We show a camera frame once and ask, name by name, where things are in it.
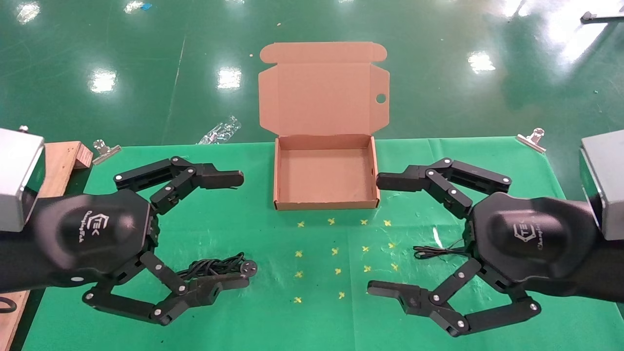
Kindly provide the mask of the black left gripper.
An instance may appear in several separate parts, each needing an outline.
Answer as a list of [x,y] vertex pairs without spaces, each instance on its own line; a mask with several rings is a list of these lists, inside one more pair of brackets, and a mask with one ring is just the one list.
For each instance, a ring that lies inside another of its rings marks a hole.
[[[244,253],[192,262],[174,272],[153,251],[164,215],[195,189],[236,189],[241,171],[219,171],[212,163],[181,157],[115,175],[112,194],[40,198],[19,233],[3,231],[0,289],[15,293],[49,287],[97,283],[82,301],[93,309],[149,324],[167,326],[188,309],[212,305],[222,291],[250,284],[250,260]],[[163,185],[149,199],[139,191]],[[138,263],[169,290],[158,304],[112,293]]]

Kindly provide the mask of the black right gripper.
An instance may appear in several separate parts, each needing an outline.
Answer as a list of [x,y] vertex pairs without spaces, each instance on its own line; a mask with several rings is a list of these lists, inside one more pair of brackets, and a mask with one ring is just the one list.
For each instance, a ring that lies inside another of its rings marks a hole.
[[[561,198],[517,198],[512,178],[442,158],[402,173],[379,173],[379,190],[425,191],[454,217],[468,218],[472,257],[430,291],[419,285],[370,280],[367,293],[396,299],[407,315],[428,317],[451,337],[519,324],[541,313],[526,291],[553,297],[623,301],[623,242],[606,240],[589,203]],[[457,186],[490,195],[473,207]],[[510,304],[462,315],[449,303],[478,273],[506,294]]]

